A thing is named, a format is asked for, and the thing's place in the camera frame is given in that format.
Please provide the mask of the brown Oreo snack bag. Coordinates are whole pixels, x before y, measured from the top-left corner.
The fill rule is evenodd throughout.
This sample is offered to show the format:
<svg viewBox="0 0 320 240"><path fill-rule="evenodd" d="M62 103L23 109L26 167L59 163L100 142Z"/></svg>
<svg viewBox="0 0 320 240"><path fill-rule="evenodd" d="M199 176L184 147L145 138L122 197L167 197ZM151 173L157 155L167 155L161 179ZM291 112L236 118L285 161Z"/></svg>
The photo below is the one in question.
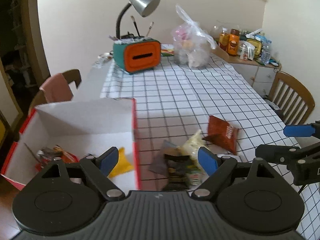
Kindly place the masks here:
<svg viewBox="0 0 320 240"><path fill-rule="evenodd" d="M212 144L231 152L233 155L237 155L236 142L238 139L238 132L239 129L229 122L210 115L207 135L203 140L211 142Z"/></svg>

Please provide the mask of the clear plastic bag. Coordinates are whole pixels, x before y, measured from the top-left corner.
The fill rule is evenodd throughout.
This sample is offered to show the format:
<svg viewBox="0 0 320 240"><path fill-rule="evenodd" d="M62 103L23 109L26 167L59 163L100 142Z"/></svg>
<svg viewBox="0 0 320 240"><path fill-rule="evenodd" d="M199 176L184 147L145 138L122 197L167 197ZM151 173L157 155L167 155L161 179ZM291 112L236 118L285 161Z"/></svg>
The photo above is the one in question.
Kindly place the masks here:
<svg viewBox="0 0 320 240"><path fill-rule="evenodd" d="M183 20L183 24L171 32L176 64L191 69L205 67L209 62L212 50L217 48L216 41L178 4L176 12Z"/></svg>

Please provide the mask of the amber jar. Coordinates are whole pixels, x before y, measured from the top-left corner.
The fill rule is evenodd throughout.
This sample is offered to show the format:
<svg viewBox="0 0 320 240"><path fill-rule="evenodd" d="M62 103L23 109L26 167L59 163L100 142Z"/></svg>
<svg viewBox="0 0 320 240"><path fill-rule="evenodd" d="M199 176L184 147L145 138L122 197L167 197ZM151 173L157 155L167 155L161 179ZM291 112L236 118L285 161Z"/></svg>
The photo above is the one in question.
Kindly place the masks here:
<svg viewBox="0 0 320 240"><path fill-rule="evenodd" d="M222 28L222 31L219 35L219 47L224 50L227 51L227 47L228 47L228 42L229 42L229 32L227 28Z"/></svg>

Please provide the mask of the pale yellow snack packet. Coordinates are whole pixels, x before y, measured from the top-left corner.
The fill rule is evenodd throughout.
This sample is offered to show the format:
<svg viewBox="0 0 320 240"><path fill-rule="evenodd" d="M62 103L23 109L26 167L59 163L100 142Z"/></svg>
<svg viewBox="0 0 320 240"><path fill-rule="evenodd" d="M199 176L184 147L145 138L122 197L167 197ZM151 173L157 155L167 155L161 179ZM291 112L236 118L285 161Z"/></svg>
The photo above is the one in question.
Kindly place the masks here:
<svg viewBox="0 0 320 240"><path fill-rule="evenodd" d="M189 156L199 166L198 150L205 145L205 141L202 139L202 130L199 129L180 147L181 154Z"/></svg>

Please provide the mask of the pink cloth on chair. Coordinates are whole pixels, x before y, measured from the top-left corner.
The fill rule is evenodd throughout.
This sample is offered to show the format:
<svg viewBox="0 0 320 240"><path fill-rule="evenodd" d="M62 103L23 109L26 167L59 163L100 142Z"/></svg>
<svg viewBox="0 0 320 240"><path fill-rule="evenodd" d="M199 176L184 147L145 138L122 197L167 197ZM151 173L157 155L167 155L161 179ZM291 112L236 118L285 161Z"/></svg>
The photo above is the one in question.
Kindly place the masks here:
<svg viewBox="0 0 320 240"><path fill-rule="evenodd" d="M48 103L71 101L73 93L61 73L49 77L40 86Z"/></svg>

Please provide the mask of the wooden chair with pink cloth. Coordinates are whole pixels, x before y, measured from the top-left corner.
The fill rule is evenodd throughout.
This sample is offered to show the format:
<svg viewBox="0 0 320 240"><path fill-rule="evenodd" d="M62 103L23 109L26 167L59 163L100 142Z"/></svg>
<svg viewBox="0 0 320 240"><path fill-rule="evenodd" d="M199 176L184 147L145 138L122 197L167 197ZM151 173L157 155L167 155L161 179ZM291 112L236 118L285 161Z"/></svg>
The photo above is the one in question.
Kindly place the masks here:
<svg viewBox="0 0 320 240"><path fill-rule="evenodd" d="M71 101L74 95L70 84L74 83L76 89L78 89L81 82L82 78L78 69L67 70L49 77L40 86L39 91L31 101L28 115L30 116L32 110L38 105Z"/></svg>

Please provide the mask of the orange bottle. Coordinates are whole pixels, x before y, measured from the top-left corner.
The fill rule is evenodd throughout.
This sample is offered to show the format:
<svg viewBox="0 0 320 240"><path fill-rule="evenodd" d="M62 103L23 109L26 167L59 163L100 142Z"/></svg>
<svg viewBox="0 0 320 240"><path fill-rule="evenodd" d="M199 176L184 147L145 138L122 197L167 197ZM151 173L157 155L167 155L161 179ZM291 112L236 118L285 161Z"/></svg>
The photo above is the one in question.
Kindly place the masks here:
<svg viewBox="0 0 320 240"><path fill-rule="evenodd" d="M228 46L227 46L227 53L230 56L237 55L239 41L240 41L240 32L237 29L231 29L230 35L229 35L229 40L228 40Z"/></svg>

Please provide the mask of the red orange snack packet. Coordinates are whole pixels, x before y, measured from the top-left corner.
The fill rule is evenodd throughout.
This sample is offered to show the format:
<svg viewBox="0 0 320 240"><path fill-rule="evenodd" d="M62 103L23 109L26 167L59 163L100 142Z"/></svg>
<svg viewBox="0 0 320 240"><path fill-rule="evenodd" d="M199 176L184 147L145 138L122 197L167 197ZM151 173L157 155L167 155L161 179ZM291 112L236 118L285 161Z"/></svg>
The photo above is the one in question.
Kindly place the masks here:
<svg viewBox="0 0 320 240"><path fill-rule="evenodd" d="M36 171L41 171L49 162L55 159L61 159L64 163L77 163L78 157L65 151L58 145L53 148L44 147L36 154L38 163L35 165Z"/></svg>

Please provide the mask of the silver desk lamp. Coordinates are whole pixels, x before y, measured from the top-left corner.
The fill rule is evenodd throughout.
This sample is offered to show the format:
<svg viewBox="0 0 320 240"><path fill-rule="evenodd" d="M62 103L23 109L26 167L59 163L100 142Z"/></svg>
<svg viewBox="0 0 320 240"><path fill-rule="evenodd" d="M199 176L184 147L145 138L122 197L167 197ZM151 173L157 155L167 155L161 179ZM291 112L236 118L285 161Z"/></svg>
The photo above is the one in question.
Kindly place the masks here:
<svg viewBox="0 0 320 240"><path fill-rule="evenodd" d="M116 38L120 38L120 24L121 20L125 14L125 12L128 11L128 9L133 6L136 10L136 12L139 13L142 17L148 17L151 15L159 6L161 0L129 0L127 5L122 9L120 14L118 15L117 21L116 21Z"/></svg>

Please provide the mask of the dark green snack packet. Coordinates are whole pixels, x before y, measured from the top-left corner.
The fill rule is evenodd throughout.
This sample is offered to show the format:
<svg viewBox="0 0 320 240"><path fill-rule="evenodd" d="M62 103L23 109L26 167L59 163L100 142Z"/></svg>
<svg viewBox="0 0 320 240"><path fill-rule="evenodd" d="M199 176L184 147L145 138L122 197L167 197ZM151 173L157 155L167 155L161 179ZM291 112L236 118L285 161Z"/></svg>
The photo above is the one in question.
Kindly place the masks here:
<svg viewBox="0 0 320 240"><path fill-rule="evenodd" d="M202 182L202 170L189 155L164 155L168 181L163 191L184 191Z"/></svg>

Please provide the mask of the wooden chair right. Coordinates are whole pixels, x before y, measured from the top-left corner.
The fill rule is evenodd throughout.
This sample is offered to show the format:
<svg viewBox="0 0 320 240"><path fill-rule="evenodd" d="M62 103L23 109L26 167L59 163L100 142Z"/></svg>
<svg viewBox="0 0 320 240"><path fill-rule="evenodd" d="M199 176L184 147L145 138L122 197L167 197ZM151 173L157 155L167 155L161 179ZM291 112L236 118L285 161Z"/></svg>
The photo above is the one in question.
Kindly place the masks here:
<svg viewBox="0 0 320 240"><path fill-rule="evenodd" d="M266 98L279 108L276 112L286 125L304 124L315 108L309 90L285 72L277 72Z"/></svg>

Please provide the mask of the red cardboard box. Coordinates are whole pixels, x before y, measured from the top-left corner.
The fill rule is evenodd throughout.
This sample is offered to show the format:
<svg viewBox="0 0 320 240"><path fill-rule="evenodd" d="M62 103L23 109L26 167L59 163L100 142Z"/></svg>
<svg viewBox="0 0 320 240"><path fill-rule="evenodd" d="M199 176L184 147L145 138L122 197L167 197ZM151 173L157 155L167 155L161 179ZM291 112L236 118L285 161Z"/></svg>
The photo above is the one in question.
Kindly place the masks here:
<svg viewBox="0 0 320 240"><path fill-rule="evenodd" d="M133 170L112 178L128 193L140 188L135 99L67 101L36 106L20 129L1 175L21 190L37 174L34 155L43 147L61 146L79 159L102 155L112 146L124 148Z"/></svg>

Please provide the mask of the white drawer cabinet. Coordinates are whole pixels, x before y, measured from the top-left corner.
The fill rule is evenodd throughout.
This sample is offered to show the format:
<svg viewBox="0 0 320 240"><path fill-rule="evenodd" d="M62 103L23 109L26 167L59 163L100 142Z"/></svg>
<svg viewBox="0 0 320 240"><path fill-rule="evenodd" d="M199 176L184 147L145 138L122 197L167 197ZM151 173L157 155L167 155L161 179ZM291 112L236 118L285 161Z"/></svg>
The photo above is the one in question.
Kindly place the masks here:
<svg viewBox="0 0 320 240"><path fill-rule="evenodd" d="M279 67L272 65L255 66L239 63L231 63L231 65L260 96L269 94L276 73L280 71Z"/></svg>

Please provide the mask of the orange teal tissue box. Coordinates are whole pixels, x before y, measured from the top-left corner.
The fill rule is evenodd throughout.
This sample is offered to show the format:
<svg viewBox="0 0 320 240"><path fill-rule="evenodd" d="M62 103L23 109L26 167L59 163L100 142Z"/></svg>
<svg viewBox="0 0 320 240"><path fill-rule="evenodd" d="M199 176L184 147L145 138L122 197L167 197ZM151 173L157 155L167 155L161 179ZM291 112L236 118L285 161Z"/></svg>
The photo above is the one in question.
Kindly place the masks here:
<svg viewBox="0 0 320 240"><path fill-rule="evenodd" d="M161 43L153 38L117 41L113 44L113 59L123 71L133 74L156 67L161 60Z"/></svg>

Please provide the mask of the checkered white tablecloth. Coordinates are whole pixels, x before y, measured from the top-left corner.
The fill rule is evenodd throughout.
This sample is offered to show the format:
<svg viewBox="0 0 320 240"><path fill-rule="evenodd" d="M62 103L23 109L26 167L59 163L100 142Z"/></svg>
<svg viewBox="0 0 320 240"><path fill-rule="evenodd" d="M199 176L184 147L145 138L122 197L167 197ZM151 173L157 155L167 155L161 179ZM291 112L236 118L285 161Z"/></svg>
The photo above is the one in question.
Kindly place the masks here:
<svg viewBox="0 0 320 240"><path fill-rule="evenodd" d="M138 187L161 190L164 175L150 171L164 141L183 145L197 131L206 133L210 116L239 129L239 161L250 162L261 144L297 146L283 133L284 123L262 97L225 61L212 56L201 69L178 66L172 57L143 72L128 74L108 61L102 66L102 98L136 101Z"/></svg>

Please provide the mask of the grey purple snack packet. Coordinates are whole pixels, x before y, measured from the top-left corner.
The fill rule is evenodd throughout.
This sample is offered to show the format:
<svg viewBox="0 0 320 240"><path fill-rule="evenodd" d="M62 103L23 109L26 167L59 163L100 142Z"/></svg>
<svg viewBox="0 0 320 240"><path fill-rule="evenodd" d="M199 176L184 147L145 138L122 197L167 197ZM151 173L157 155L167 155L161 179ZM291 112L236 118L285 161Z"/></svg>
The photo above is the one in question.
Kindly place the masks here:
<svg viewBox="0 0 320 240"><path fill-rule="evenodd" d="M172 152L176 149L177 149L177 146L175 144L167 140L164 140L163 144L161 145L160 151L153 158L149 166L149 171L166 177L168 173L167 173L167 165L164 159L164 155L167 152Z"/></svg>

